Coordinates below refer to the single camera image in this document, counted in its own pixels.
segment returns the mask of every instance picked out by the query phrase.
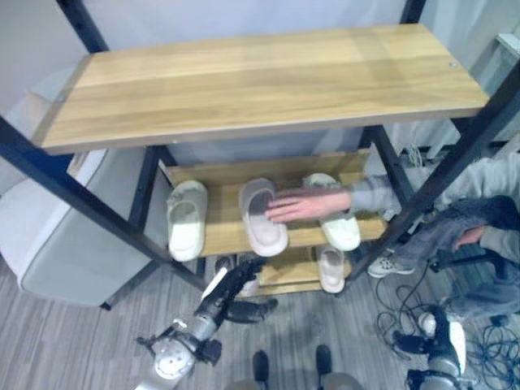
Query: white sneaker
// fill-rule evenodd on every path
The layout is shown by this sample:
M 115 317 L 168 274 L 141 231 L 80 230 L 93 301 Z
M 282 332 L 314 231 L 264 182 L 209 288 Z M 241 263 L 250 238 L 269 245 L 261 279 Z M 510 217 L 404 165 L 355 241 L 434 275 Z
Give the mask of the white sneaker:
M 345 286 L 345 256 L 340 250 L 330 245 L 315 248 L 318 259 L 319 283 L 323 290 L 336 294 Z
M 393 251 L 387 249 L 383 256 L 377 258 L 368 267 L 366 272 L 373 278 L 381 279 L 390 274 L 410 275 L 413 274 L 414 271 L 415 268 L 404 268 L 401 264 L 397 263 L 393 258 Z

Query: sneaker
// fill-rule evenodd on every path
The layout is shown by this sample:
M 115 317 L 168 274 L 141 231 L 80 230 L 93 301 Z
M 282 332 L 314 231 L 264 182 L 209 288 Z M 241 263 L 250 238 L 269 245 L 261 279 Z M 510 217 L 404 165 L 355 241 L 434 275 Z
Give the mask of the sneaker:
M 401 264 L 395 261 L 393 258 L 393 251 L 387 249 L 383 256 L 377 258 L 369 267 L 368 275 L 373 278 L 381 279 L 386 275 L 400 274 L 410 275 L 413 274 L 415 268 L 404 268 Z

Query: floor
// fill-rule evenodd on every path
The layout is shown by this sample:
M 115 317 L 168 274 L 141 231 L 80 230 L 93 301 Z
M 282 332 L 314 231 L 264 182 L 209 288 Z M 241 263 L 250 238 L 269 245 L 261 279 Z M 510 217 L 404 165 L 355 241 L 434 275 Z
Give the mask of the floor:
M 419 292 L 425 302 L 438 300 L 454 280 L 465 291 L 490 274 L 485 265 L 428 271 Z M 389 276 L 383 299 L 392 301 L 397 285 L 412 284 L 419 276 Z M 324 292 L 278 296 L 279 308 L 266 322 L 225 323 L 217 337 L 223 342 L 221 361 L 216 367 L 196 366 L 179 388 L 223 390 L 231 381 L 248 379 L 251 357 L 264 349 L 272 389 L 315 389 L 314 351 L 322 343 L 331 348 L 334 370 L 354 375 L 367 390 L 404 388 L 406 371 L 424 369 L 425 359 L 402 361 L 378 339 L 375 318 L 382 307 L 374 290 L 375 281 L 363 275 L 339 297 Z M 151 357 L 132 340 L 159 333 L 175 317 L 188 318 L 197 300 L 195 290 L 159 269 L 111 312 L 43 301 L 20 293 L 0 261 L 0 389 L 133 389 Z M 474 332 L 486 324 L 466 329 Z M 513 327 L 520 334 L 518 318 Z

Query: wooden shelf board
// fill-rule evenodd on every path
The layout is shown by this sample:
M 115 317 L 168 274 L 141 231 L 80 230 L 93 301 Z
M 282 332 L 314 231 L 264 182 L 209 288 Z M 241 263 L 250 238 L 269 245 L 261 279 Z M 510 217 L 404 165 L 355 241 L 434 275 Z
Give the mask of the wooden shelf board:
M 53 154 L 475 115 L 488 97 L 420 24 L 93 54 L 38 129 Z
M 352 183 L 362 178 L 367 153 L 363 150 L 360 153 L 304 158 L 171 167 L 169 172 L 174 182 L 199 180 L 208 188 L 206 239 L 201 255 L 232 254 L 252 250 L 238 206 L 239 192 L 248 180 L 264 176 L 275 181 L 277 189 L 285 189 L 297 187 L 301 178 L 320 171 L 333 175 L 344 184 Z M 364 241 L 379 238 L 385 229 L 384 222 L 377 215 L 358 215 L 357 222 Z M 290 248 L 327 243 L 319 223 L 315 221 L 289 223 L 288 236 Z

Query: slipper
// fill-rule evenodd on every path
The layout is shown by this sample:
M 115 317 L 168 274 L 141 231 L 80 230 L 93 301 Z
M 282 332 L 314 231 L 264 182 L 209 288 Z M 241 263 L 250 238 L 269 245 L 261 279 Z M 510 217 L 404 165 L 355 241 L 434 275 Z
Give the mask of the slipper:
M 287 228 L 266 218 L 267 203 L 275 198 L 275 185 L 267 179 L 251 180 L 240 191 L 240 211 L 253 251 L 263 257 L 281 254 L 288 245 Z
M 175 187 L 167 199 L 168 249 L 178 262 L 198 258 L 204 247 L 208 206 L 206 187 L 189 180 Z
M 345 256 L 330 245 L 315 249 L 318 259 L 319 283 L 327 293 L 336 294 L 345 286 Z
M 314 173 L 303 180 L 304 187 L 340 188 L 341 184 L 324 173 Z M 327 241 L 339 250 L 353 250 L 361 243 L 358 221 L 346 213 L 335 213 L 321 218 L 319 223 Z

